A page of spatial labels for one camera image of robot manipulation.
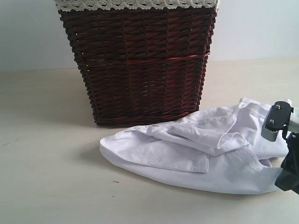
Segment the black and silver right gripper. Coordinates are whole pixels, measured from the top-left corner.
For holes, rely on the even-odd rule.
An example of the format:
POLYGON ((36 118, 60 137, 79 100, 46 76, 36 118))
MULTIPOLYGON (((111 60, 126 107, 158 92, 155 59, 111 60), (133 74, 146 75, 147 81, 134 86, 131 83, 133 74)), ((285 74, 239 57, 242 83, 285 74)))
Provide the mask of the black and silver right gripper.
POLYGON ((262 125, 261 136, 268 141, 276 141, 282 131, 286 139, 288 154, 284 158, 282 171, 275 181, 275 186, 282 191, 299 193, 299 108, 292 107, 291 101, 277 101, 269 109, 262 125))

